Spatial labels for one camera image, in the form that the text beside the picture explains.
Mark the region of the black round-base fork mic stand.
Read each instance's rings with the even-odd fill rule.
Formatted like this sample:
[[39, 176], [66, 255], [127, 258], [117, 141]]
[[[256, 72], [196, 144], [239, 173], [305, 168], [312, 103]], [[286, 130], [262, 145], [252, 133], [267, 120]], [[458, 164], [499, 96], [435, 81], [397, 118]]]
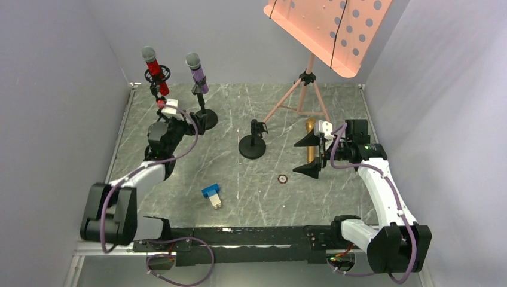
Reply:
[[203, 88], [207, 85], [206, 76], [200, 81], [196, 81], [194, 83], [194, 87], [192, 89], [192, 94], [197, 96], [198, 104], [200, 105], [200, 110], [196, 113], [200, 119], [205, 123], [204, 128], [206, 130], [210, 130], [214, 128], [218, 123], [218, 116], [215, 111], [211, 109], [207, 109], [205, 107], [205, 101], [203, 97]]

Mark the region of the purple glitter microphone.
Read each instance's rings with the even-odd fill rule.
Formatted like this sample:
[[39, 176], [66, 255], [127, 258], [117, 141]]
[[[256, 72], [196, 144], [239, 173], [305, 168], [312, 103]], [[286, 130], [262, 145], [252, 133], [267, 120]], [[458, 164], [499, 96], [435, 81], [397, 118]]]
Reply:
[[190, 68], [194, 82], [201, 88], [203, 94], [209, 92], [207, 79], [201, 66], [201, 59], [197, 53], [190, 52], [186, 55], [185, 63]]

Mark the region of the red glitter microphone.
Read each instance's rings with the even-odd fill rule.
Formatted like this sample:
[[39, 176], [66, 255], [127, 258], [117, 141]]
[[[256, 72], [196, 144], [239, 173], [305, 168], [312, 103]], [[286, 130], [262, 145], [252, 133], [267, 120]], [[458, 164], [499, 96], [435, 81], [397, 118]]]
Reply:
[[145, 78], [151, 83], [151, 87], [155, 91], [154, 95], [158, 96], [160, 93], [161, 96], [167, 96], [169, 94], [166, 84], [167, 77], [164, 75], [163, 67], [157, 62], [155, 50], [150, 46], [145, 46], [142, 48], [141, 55], [148, 67], [148, 77]]

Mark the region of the black round-base clip mic stand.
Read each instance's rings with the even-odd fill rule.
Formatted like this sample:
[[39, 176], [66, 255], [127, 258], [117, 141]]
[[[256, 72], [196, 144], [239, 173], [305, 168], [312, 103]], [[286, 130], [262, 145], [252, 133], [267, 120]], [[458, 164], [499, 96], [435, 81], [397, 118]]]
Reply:
[[267, 146], [262, 138], [263, 133], [268, 133], [265, 122], [252, 119], [251, 133], [241, 138], [238, 145], [239, 153], [244, 158], [255, 160], [264, 155]]

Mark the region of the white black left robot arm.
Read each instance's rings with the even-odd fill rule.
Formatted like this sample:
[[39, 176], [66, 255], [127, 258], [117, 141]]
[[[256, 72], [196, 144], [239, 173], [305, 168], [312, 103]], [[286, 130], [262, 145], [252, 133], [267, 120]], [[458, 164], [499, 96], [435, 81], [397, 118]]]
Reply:
[[80, 227], [80, 237], [89, 242], [129, 245], [132, 242], [156, 240], [165, 244], [172, 239], [168, 219], [138, 214], [145, 192], [172, 174], [175, 150], [185, 135], [202, 135], [207, 118], [190, 113], [191, 122], [160, 115], [148, 128], [148, 146], [141, 165], [131, 174], [90, 187]]

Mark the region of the brown poker chip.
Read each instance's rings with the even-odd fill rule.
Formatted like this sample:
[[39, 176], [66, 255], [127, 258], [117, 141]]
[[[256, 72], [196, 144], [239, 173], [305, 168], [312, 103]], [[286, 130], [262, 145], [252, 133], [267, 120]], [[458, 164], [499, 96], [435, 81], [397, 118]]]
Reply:
[[288, 178], [287, 178], [286, 175], [279, 175], [278, 178], [277, 178], [277, 180], [279, 181], [279, 183], [285, 184], [285, 183], [287, 183]]

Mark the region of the pink music stand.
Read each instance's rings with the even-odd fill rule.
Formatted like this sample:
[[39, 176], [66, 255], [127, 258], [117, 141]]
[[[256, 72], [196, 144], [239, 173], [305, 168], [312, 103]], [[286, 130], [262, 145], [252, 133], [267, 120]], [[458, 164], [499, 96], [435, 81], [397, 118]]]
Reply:
[[309, 52], [305, 70], [265, 116], [287, 109], [331, 119], [314, 65], [320, 60], [344, 79], [366, 78], [378, 35], [393, 1], [267, 1], [264, 14]]

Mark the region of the blue white toy brick block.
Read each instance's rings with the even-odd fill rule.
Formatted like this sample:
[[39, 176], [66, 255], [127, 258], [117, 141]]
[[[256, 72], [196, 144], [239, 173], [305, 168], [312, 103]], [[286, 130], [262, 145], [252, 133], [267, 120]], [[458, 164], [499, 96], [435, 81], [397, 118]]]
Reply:
[[211, 186], [208, 186], [208, 187], [202, 189], [202, 191], [201, 191], [201, 193], [203, 194], [203, 197], [210, 200], [210, 202], [215, 210], [222, 207], [222, 201], [219, 198], [219, 192], [220, 192], [220, 187], [218, 184], [213, 184]]

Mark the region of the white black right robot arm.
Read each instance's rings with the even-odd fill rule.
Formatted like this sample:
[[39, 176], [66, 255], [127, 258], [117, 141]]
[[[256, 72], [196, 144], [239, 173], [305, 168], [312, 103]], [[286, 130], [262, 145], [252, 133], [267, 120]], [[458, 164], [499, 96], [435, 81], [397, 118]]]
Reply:
[[350, 243], [364, 251], [375, 274], [402, 273], [398, 284], [410, 273], [422, 270], [432, 233], [409, 211], [390, 172], [388, 156], [380, 143], [371, 142], [368, 121], [348, 119], [335, 128], [319, 120], [295, 147], [315, 147], [314, 159], [293, 169], [317, 179], [327, 165], [354, 169], [363, 180], [378, 218], [378, 228], [364, 223], [359, 216], [339, 215], [332, 221], [330, 238]]

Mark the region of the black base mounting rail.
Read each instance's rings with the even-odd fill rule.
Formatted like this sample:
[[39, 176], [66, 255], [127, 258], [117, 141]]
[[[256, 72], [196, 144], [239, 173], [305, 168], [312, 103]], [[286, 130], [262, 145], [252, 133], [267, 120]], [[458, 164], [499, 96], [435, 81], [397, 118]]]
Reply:
[[330, 225], [173, 228], [171, 238], [182, 240], [174, 244], [137, 240], [133, 251], [172, 251], [178, 267], [209, 263], [210, 254], [214, 254], [216, 263], [305, 261], [325, 264], [328, 257], [351, 245], [338, 238], [336, 229]]

